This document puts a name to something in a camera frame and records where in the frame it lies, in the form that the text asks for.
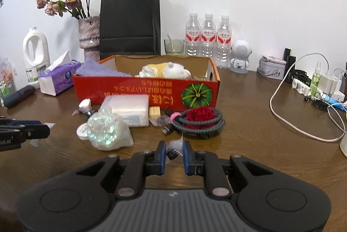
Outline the small beige soap block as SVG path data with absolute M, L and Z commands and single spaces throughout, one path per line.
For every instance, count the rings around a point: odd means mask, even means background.
M 161 110 L 159 106 L 149 107 L 149 119 L 158 119 L 161 116 Z

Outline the left water bottle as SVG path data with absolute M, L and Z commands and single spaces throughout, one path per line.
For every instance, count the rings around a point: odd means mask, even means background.
M 197 13 L 190 13 L 185 26 L 185 52 L 190 56 L 200 56 L 201 26 Z

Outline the iridescent plastic bag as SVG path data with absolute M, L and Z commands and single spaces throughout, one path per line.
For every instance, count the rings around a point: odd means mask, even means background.
M 87 121 L 87 137 L 91 145 L 99 151 L 115 151 L 133 147 L 129 126 L 122 116 L 110 107 L 100 107 Z

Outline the dark blue glasses case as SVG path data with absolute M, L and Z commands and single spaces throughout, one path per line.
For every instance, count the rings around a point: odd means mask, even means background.
M 3 104 L 6 108 L 10 109 L 17 106 L 19 103 L 23 102 L 35 93 L 35 87 L 27 85 L 20 90 L 14 92 L 10 96 L 3 100 Z

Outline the yellow white plush toy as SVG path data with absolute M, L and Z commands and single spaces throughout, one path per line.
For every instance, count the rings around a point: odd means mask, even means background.
M 148 64 L 142 67 L 137 77 L 140 78 L 164 78 L 164 79 L 188 79 L 191 72 L 184 66 L 174 62 L 160 64 Z

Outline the glass cup with spoon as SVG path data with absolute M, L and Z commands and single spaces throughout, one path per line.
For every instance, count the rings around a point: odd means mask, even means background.
M 164 49 L 166 55 L 183 55 L 185 40 L 173 39 L 169 34 L 164 39 Z

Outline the small grey tin box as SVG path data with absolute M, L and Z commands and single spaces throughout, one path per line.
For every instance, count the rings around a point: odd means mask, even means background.
M 282 80 L 286 61 L 271 56 L 261 56 L 257 71 L 266 78 Z

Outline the small white round lid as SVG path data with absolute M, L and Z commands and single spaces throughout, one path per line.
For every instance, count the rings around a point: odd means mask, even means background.
M 83 123 L 76 130 L 77 137 L 81 140 L 88 140 L 88 124 Z

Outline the red orange cardboard box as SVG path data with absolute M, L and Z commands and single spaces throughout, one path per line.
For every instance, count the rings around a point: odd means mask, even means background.
M 173 62 L 191 73 L 188 79 L 140 78 L 146 64 Z M 99 63 L 130 77 L 73 75 L 78 99 L 89 98 L 101 104 L 108 95 L 149 95 L 149 105 L 161 109 L 186 110 L 199 106 L 216 106 L 220 77 L 211 58 L 182 55 L 113 55 Z

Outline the white thermos bottle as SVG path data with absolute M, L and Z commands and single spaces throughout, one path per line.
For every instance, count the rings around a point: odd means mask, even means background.
M 339 148 L 343 155 L 347 157 L 347 133 L 344 135 L 344 137 L 341 139 Z

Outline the white astronaut figurine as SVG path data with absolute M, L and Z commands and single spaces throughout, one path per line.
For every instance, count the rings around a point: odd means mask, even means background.
M 250 44 L 245 40 L 238 40 L 232 44 L 229 70 L 238 74 L 247 74 L 249 57 L 252 54 Z

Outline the purple cloth towel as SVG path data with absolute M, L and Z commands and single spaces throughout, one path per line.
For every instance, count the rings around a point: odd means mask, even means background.
M 78 76 L 131 77 L 131 74 L 111 70 L 91 59 L 86 59 L 85 62 L 77 69 L 76 74 Z

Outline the clear plastic wrapper scrap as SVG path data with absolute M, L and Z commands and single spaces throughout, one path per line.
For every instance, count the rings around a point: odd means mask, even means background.
M 183 136 L 178 140 L 171 140 L 169 146 L 166 148 L 166 160 L 168 164 L 177 157 L 183 156 Z

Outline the right water bottle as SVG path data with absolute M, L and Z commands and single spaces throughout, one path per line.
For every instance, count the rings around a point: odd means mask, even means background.
M 228 68 L 231 50 L 232 29 L 229 16 L 221 16 L 217 27 L 216 64 L 220 68 Z

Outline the white detergent bottle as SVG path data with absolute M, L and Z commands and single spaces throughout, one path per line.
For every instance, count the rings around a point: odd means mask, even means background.
M 23 39 L 22 48 L 28 84 L 38 89 L 39 75 L 51 64 L 46 36 L 32 27 Z

